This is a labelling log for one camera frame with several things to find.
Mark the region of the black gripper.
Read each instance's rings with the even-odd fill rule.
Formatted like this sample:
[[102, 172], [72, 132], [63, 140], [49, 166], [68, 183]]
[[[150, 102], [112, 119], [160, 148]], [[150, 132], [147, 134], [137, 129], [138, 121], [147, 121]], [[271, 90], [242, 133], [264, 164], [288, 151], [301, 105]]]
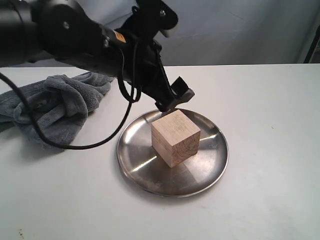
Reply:
[[168, 112], [189, 102], [195, 93], [180, 76], [170, 85], [161, 61], [162, 46], [154, 40], [160, 30], [155, 24], [103, 28], [108, 46], [102, 53], [102, 73], [126, 81], [137, 94], [154, 99], [160, 112]]

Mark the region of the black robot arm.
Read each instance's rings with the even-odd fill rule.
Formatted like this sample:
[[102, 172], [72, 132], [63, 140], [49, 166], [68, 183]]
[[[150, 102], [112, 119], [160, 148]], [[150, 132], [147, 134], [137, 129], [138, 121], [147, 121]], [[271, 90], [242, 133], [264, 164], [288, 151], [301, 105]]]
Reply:
[[116, 77], [155, 100], [161, 112], [188, 102], [194, 91], [182, 78], [169, 83], [155, 40], [178, 24], [161, 0], [138, 0], [117, 29], [90, 19], [75, 0], [3, 0], [0, 3], [0, 65], [9, 67], [54, 59], [83, 70]]

